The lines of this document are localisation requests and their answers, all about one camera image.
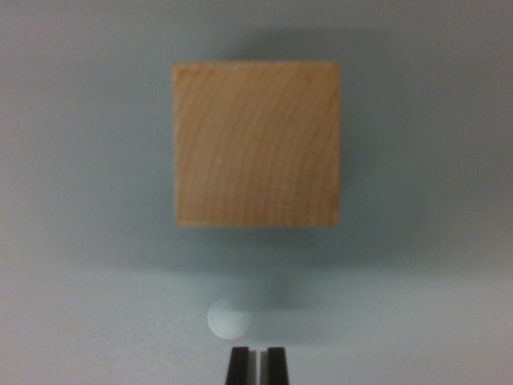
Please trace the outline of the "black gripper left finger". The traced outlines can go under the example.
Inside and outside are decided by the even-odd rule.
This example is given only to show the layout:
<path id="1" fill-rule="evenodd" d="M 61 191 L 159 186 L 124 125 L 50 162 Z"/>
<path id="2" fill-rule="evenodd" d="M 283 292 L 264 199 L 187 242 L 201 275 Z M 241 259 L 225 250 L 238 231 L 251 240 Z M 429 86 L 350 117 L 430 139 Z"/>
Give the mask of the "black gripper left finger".
<path id="1" fill-rule="evenodd" d="M 248 346 L 232 348 L 225 385 L 257 384 L 257 353 Z"/>

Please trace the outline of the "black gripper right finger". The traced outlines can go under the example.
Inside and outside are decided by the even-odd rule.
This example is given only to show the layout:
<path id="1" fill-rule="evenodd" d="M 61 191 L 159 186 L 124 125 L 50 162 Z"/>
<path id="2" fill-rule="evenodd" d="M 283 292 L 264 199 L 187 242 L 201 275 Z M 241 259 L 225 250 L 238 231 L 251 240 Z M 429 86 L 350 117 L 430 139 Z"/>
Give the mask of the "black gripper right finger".
<path id="1" fill-rule="evenodd" d="M 260 385 L 289 385 L 286 350 L 272 346 L 261 352 Z"/>

